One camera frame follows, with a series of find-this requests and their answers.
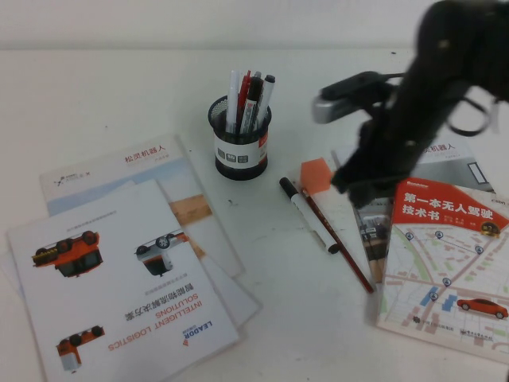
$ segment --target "white marker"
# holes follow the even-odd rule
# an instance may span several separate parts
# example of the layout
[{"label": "white marker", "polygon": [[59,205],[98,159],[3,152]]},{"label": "white marker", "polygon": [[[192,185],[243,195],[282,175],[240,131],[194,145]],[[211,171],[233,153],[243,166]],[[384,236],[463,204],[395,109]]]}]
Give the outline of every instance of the white marker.
[{"label": "white marker", "polygon": [[230,73],[230,91],[228,92],[228,105],[226,111],[226,132],[235,133],[237,122],[237,100],[239,99],[239,71],[232,70]]},{"label": "white marker", "polygon": [[272,89],[274,89],[274,83],[276,82],[276,77],[268,75],[265,76],[265,81],[263,81],[263,89],[262,96],[260,97],[260,101],[258,102],[258,111],[256,115],[256,129],[261,129],[263,120],[267,115],[267,108],[269,107],[270,96],[272,95]]},{"label": "white marker", "polygon": [[289,181],[287,177],[282,177],[279,181],[279,185],[285,190],[286,195],[288,195],[293,205],[301,212],[309,227],[318,235],[325,248],[327,248],[327,251],[329,253],[339,252],[339,244],[332,238],[327,229],[325,229],[304,197],[293,187],[292,182]]}]

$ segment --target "orange sticky note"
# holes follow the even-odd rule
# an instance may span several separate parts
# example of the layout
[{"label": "orange sticky note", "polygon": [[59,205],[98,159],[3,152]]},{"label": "orange sticky note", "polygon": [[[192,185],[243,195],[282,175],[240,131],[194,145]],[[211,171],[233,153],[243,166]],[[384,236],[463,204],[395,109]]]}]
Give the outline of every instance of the orange sticky note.
[{"label": "orange sticky note", "polygon": [[301,165],[301,185],[309,195],[327,191],[331,186],[332,171],[323,158],[303,162]]}]

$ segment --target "pen cap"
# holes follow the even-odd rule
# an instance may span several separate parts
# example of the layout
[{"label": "pen cap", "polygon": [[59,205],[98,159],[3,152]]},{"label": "pen cap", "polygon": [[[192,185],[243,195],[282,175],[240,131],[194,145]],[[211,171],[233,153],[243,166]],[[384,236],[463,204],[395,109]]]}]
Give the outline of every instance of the pen cap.
[{"label": "pen cap", "polygon": [[279,185],[283,188],[283,190],[285,191],[286,195],[288,195],[288,197],[290,199],[292,198],[293,195],[296,195],[296,194],[299,193],[297,191],[297,189],[295,188],[295,186],[292,184],[291,181],[289,181],[289,179],[287,177],[282,177],[279,180]]}]

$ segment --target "pen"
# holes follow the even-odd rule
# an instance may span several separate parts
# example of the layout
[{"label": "pen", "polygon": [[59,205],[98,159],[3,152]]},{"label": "pen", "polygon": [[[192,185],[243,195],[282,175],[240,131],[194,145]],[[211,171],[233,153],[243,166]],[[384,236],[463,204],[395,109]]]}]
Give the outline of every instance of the pen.
[{"label": "pen", "polygon": [[251,78],[249,93],[247,94],[246,106],[244,107],[244,116],[240,125],[240,134],[247,134],[253,130],[255,121],[256,104],[262,94],[263,80],[258,77]]},{"label": "pen", "polygon": [[230,91],[228,92],[228,105],[226,111],[226,132],[230,134],[235,133],[235,125],[237,123],[237,101],[239,95],[237,89],[239,88],[239,71],[232,70],[230,73]]},{"label": "pen", "polygon": [[318,220],[313,210],[308,206],[304,197],[295,189],[292,182],[287,177],[282,177],[279,185],[285,190],[286,195],[292,201],[293,205],[297,207],[299,212],[308,223],[308,226],[318,235],[322,244],[325,246],[329,253],[337,253],[340,250],[340,245],[330,236],[325,227]]},{"label": "pen", "polygon": [[249,90],[249,84],[251,82],[251,70],[247,71],[247,74],[242,79],[242,86],[240,87],[239,92],[239,101],[237,103],[237,132],[240,129],[241,118],[244,113],[244,104],[246,103],[247,91]]},{"label": "pen", "polygon": [[262,128],[263,120],[265,119],[267,108],[269,107],[270,96],[272,95],[272,89],[274,89],[274,83],[276,77],[270,74],[265,76],[263,81],[262,95],[260,96],[260,102],[258,103],[258,110],[256,111],[256,124],[254,129]]},{"label": "pen", "polygon": [[305,201],[308,203],[309,207],[313,210],[313,212],[317,216],[318,220],[324,225],[325,229],[327,229],[327,232],[330,233],[332,238],[340,246],[341,254],[345,258],[345,260],[347,260],[348,264],[350,264],[350,267],[352,267],[352,270],[356,274],[359,281],[363,284],[366,291],[368,293],[373,293],[375,291],[373,289],[373,286],[371,286],[369,281],[367,281],[366,276],[364,276],[363,272],[359,269],[359,266],[356,264],[356,261],[352,258],[350,253],[348,253],[347,248],[343,245],[340,237],[336,234],[334,228],[332,228],[332,225],[328,222],[323,212],[320,210],[320,208],[318,208],[317,203],[315,203],[315,201],[313,200],[311,195],[308,194],[306,189],[302,189],[302,194],[304,195]]}]

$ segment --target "label on pen holder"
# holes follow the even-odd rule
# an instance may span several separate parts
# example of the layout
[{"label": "label on pen holder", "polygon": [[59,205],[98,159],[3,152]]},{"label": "label on pen holder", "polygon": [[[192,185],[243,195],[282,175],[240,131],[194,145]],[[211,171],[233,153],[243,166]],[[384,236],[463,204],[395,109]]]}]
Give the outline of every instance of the label on pen holder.
[{"label": "label on pen holder", "polygon": [[246,145],[234,145],[225,142],[214,134],[214,150],[216,158],[232,169],[250,169],[262,162],[267,156],[267,131],[263,137]]}]

